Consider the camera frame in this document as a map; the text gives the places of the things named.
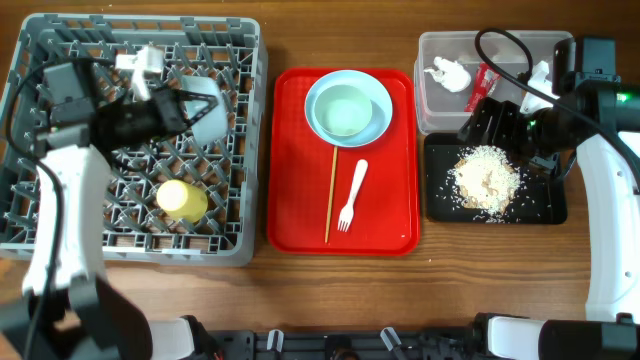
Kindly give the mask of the pale blue bowl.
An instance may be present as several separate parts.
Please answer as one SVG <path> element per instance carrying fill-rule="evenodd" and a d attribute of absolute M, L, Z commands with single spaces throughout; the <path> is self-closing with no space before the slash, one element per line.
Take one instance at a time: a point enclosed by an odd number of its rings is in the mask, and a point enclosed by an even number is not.
<path fill-rule="evenodd" d="M 196 144 L 204 147 L 226 136 L 229 127 L 228 112 L 217 82 L 210 77 L 183 76 L 180 84 L 182 90 L 212 95 L 218 101 L 213 110 L 191 127 Z"/>

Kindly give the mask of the red snack wrapper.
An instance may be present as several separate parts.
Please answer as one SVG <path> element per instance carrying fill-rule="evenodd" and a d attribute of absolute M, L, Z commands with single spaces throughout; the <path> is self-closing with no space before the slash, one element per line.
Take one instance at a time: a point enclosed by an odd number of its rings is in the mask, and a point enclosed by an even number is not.
<path fill-rule="evenodd" d="M 500 79 L 499 73 L 488 64 L 481 63 L 476 70 L 473 90 L 464 111 L 473 112 L 482 99 L 492 94 Z"/>

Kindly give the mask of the white tissue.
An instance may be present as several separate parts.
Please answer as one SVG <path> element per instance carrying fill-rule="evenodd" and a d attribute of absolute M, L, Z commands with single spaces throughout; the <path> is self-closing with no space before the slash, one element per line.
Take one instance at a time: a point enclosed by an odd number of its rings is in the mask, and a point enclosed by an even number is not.
<path fill-rule="evenodd" d="M 424 72 L 452 93 L 461 92 L 471 84 L 471 75 L 462 65 L 442 57 L 435 57 L 433 66 L 425 68 Z"/>

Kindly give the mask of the yellow plastic cup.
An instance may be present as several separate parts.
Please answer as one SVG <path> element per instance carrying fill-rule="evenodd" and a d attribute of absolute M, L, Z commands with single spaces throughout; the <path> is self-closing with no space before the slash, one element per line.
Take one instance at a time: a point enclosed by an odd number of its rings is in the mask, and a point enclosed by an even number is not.
<path fill-rule="evenodd" d="M 181 180 L 164 182 L 156 192 L 159 207 L 172 219 L 198 222 L 208 211 L 206 193 Z"/>

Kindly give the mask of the pale green bowl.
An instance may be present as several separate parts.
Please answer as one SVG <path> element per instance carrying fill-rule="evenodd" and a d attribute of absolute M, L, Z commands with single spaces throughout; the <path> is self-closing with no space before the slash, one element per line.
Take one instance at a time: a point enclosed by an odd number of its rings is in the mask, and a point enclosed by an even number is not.
<path fill-rule="evenodd" d="M 325 132 L 348 137 L 362 132 L 370 123 L 373 105 L 359 88 L 339 84 L 318 94 L 312 113 Z"/>

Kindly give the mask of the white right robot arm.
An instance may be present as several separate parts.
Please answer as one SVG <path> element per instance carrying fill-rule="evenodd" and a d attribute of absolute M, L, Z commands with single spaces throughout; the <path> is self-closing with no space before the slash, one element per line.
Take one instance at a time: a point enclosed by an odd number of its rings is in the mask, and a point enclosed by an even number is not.
<path fill-rule="evenodd" d="M 505 80 L 548 107 L 518 115 L 514 104 L 480 101 L 458 137 L 528 160 L 572 150 L 588 201 L 591 270 L 583 321 L 480 313 L 470 354 L 494 359 L 636 359 L 639 356 L 639 88 L 616 71 L 615 42 L 582 36 L 554 47 L 550 93 Z"/>

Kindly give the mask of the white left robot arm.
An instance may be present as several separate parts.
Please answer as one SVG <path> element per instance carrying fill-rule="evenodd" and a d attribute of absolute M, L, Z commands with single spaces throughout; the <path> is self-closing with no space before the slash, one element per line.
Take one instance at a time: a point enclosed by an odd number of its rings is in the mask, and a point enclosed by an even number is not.
<path fill-rule="evenodd" d="M 145 78 L 132 70 L 135 101 L 102 99 L 94 60 L 48 61 L 36 68 L 54 89 L 47 128 L 25 152 L 40 181 L 35 251 L 22 297 L 1 309 L 1 331 L 25 359 L 219 359 L 216 340 L 193 316 L 151 323 L 107 281 L 100 238 L 112 153 L 184 133 L 220 107 L 217 97 Z M 201 103 L 187 115 L 188 102 Z"/>

